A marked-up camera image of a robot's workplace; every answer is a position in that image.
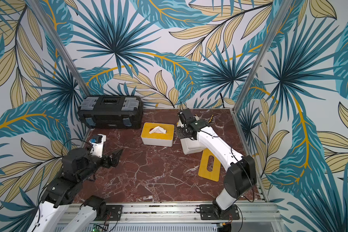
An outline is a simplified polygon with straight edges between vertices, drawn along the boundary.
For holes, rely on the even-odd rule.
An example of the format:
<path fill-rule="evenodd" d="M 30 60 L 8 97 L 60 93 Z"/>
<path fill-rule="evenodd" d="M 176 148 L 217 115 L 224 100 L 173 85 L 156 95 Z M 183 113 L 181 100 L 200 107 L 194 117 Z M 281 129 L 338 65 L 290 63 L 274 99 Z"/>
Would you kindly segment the white tissue box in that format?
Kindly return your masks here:
<path fill-rule="evenodd" d="M 203 150 L 206 149 L 206 146 L 204 146 L 198 140 L 191 140 L 189 138 L 184 138 L 184 139 L 181 139 L 180 142 L 182 145 L 183 153 L 185 155 L 202 152 Z"/>
<path fill-rule="evenodd" d="M 173 145 L 173 140 L 148 139 L 142 137 L 141 139 L 145 145 L 149 146 L 171 147 Z"/>

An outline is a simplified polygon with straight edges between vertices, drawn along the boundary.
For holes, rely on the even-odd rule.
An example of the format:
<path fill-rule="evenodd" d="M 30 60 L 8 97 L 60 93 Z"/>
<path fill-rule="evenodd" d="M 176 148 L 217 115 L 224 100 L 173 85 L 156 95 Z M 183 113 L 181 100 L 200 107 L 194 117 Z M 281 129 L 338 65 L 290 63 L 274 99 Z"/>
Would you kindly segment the yellow wooden lid top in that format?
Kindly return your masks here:
<path fill-rule="evenodd" d="M 146 122 L 141 133 L 142 138 L 173 140 L 174 138 L 173 124 L 150 123 Z"/>

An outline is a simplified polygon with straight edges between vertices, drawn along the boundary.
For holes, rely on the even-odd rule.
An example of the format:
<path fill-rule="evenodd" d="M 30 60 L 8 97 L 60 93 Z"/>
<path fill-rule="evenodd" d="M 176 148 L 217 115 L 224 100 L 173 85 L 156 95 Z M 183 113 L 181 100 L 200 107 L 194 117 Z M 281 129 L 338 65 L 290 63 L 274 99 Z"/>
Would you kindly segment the yellow wooden lid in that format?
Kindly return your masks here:
<path fill-rule="evenodd" d="M 141 133 L 142 138 L 173 140 L 174 138 L 173 124 L 150 123 L 146 122 Z"/>
<path fill-rule="evenodd" d="M 220 161 L 209 149 L 205 149 L 202 153 L 198 176 L 214 182 L 219 182 L 220 168 Z"/>

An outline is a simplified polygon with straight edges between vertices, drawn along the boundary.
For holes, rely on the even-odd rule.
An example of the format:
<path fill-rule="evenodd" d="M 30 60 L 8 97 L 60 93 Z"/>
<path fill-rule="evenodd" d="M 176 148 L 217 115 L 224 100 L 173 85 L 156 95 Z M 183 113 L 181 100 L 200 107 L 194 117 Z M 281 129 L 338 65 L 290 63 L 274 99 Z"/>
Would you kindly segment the yellow wooden lid bottom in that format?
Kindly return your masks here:
<path fill-rule="evenodd" d="M 220 168 L 220 161 L 209 149 L 205 149 L 202 153 L 198 176 L 214 182 L 219 182 Z"/>

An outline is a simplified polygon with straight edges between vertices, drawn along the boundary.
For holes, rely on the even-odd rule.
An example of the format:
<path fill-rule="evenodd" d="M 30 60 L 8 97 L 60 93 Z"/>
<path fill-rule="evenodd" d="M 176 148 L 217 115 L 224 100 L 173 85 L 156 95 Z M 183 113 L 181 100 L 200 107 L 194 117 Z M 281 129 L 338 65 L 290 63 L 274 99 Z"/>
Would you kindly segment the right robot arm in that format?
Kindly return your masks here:
<path fill-rule="evenodd" d="M 244 193 L 253 190 L 256 185 L 255 160 L 233 149 L 205 120 L 185 116 L 183 112 L 180 112 L 178 116 L 179 135 L 204 145 L 215 155 L 226 171 L 224 189 L 213 201 L 214 213 L 217 217 L 223 216 Z"/>

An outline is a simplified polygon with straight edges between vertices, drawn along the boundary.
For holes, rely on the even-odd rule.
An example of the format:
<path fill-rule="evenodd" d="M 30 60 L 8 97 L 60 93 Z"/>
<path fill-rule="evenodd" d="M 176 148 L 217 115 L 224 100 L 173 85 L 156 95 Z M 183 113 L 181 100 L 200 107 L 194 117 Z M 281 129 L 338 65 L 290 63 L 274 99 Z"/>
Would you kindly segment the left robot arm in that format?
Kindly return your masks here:
<path fill-rule="evenodd" d="M 111 156 L 94 156 L 86 148 L 76 148 L 68 152 L 63 157 L 63 167 L 59 174 L 46 187 L 28 231 L 54 231 L 76 195 L 82 190 L 83 183 L 100 168 L 117 167 L 122 153 L 123 150 L 119 149 Z M 105 199 L 93 195 L 81 205 L 76 216 L 63 231 L 81 232 L 95 220 L 119 222 L 121 213 L 121 205 L 108 206 Z"/>

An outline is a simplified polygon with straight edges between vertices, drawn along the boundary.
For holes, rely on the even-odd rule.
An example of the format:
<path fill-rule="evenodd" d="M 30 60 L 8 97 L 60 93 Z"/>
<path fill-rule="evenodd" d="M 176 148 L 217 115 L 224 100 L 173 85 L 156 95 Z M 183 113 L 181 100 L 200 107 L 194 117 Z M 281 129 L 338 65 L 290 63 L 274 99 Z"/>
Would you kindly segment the black plastic toolbox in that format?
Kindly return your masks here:
<path fill-rule="evenodd" d="M 143 106 L 138 96 L 89 96 L 78 107 L 77 115 L 90 129 L 139 129 Z"/>

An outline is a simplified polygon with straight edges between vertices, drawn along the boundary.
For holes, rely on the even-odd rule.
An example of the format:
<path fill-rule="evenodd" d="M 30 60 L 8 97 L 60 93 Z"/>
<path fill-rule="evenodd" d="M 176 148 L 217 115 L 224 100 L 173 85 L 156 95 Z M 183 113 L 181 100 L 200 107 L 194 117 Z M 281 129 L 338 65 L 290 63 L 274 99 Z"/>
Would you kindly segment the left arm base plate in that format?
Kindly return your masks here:
<path fill-rule="evenodd" d="M 95 221 L 120 221 L 123 205 L 105 205 L 97 214 Z"/>

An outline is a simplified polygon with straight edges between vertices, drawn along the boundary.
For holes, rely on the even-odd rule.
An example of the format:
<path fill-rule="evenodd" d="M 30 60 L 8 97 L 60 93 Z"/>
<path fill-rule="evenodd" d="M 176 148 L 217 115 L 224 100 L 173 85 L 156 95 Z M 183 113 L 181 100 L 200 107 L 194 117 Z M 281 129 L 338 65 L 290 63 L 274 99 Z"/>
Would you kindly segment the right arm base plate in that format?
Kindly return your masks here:
<path fill-rule="evenodd" d="M 200 214 L 201 220 L 239 220 L 239 210 L 236 205 L 232 205 L 226 210 L 221 210 L 214 204 L 199 205 L 195 210 Z"/>

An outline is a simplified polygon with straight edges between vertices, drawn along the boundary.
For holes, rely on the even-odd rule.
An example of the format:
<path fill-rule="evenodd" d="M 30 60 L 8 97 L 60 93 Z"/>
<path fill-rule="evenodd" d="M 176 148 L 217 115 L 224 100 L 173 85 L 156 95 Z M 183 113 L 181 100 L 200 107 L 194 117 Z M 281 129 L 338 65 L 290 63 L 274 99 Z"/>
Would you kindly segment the aluminium front rail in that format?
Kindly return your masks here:
<path fill-rule="evenodd" d="M 195 210 L 199 205 L 213 204 L 213 202 L 164 202 L 164 203 L 126 203 L 123 205 L 122 215 L 118 225 L 126 223 L 201 223 L 208 222 L 219 224 L 245 223 L 245 222 L 269 222 L 274 232 L 285 232 L 282 215 L 277 205 L 254 201 L 252 203 L 234 203 L 239 210 L 239 220 L 201 220 L 200 214 Z M 63 217 L 73 210 L 72 217 L 78 213 L 80 207 L 70 205 Z"/>

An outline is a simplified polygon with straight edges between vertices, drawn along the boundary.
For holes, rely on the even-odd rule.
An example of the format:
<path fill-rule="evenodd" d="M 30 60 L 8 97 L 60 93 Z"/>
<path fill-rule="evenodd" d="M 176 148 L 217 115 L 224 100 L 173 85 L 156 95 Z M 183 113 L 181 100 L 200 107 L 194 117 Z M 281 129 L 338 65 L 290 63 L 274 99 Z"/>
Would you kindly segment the right aluminium corner post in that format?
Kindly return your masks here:
<path fill-rule="evenodd" d="M 292 1 L 283 1 L 281 3 L 281 7 L 279 8 L 279 11 L 276 14 L 276 17 L 274 18 L 274 20 L 272 21 L 271 24 L 271 29 L 269 31 L 269 33 L 266 35 L 265 40 L 259 50 L 258 55 L 256 56 L 255 62 L 253 64 L 253 66 L 250 69 L 250 72 L 244 82 L 243 88 L 238 96 L 238 99 L 235 103 L 235 106 L 233 108 L 233 113 L 236 115 L 238 113 L 238 111 L 241 108 L 241 105 L 243 103 L 243 99 L 245 98 L 245 96 L 247 95 L 248 89 L 250 88 L 253 78 L 257 73 L 257 70 L 264 58 L 264 56 L 266 55 L 270 45 L 273 42 L 274 37 L 276 36 L 278 30 L 279 30 L 279 26 L 282 24 L 285 15 L 287 14 L 289 7 L 291 6 Z"/>

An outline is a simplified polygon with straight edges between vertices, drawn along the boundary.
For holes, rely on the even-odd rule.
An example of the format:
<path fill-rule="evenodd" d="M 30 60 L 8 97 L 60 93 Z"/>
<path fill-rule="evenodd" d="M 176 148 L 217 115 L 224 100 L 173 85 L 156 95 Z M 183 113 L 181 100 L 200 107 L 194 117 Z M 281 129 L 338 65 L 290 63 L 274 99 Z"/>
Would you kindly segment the aluminium corner post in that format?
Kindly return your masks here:
<path fill-rule="evenodd" d="M 84 94 L 87 97 L 91 96 L 91 93 L 88 90 L 87 85 L 85 84 L 85 82 L 84 82 L 83 78 L 81 77 L 77 67 L 75 66 L 73 60 L 71 59 L 71 56 L 69 55 L 65 45 L 63 44 L 61 38 L 59 37 L 58 33 L 55 30 L 56 23 L 54 22 L 52 25 L 51 19 L 47 16 L 46 12 L 42 8 L 40 1 L 29 0 L 28 4 L 29 4 L 30 8 L 34 11 L 34 14 L 37 17 L 37 19 L 39 20 L 39 22 L 42 24 L 45 32 L 48 34 L 49 38 L 52 40 L 55 48 L 58 50 L 64 63 L 69 68 L 71 74 L 75 78 L 80 89 L 84 92 Z"/>
<path fill-rule="evenodd" d="M 243 88 L 238 96 L 238 99 L 235 103 L 235 106 L 233 108 L 233 113 L 236 115 L 238 113 L 238 111 L 241 108 L 241 105 L 243 103 L 243 99 L 245 98 L 245 96 L 247 95 L 248 89 L 250 88 L 253 78 L 257 73 L 257 70 L 264 58 L 264 56 L 266 55 L 270 45 L 273 42 L 274 37 L 276 36 L 278 30 L 279 30 L 279 26 L 282 24 L 285 15 L 287 14 L 289 7 L 291 6 L 292 1 L 283 1 L 281 3 L 281 7 L 279 8 L 279 11 L 276 14 L 276 17 L 274 18 L 274 20 L 272 21 L 271 24 L 271 29 L 269 31 L 269 33 L 266 35 L 265 40 L 259 50 L 258 55 L 256 56 L 255 62 L 253 64 L 253 66 L 250 69 L 250 72 L 244 82 Z"/>

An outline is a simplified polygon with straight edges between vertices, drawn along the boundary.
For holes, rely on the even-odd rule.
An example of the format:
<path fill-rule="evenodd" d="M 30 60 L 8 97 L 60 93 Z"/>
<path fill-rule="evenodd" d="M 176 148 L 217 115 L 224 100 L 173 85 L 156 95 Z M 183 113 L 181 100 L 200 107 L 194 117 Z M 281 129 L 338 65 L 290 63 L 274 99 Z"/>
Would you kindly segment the left aluminium corner post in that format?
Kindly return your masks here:
<path fill-rule="evenodd" d="M 64 63 L 69 68 L 71 74 L 75 78 L 80 89 L 84 92 L 84 94 L 87 97 L 91 96 L 91 93 L 88 90 L 87 85 L 85 84 L 85 82 L 84 82 L 83 78 L 81 77 L 77 67 L 75 66 L 73 60 L 71 59 L 71 56 L 69 55 L 65 45 L 63 44 L 61 38 L 59 37 L 58 33 L 55 30 L 56 23 L 54 22 L 52 25 L 51 19 L 47 16 L 46 12 L 42 8 L 40 1 L 29 0 L 28 4 L 29 4 L 30 8 L 34 11 L 34 14 L 37 17 L 37 19 L 39 20 L 39 22 L 42 24 L 45 32 L 48 34 L 49 38 L 52 40 L 55 48 L 58 50 Z"/>

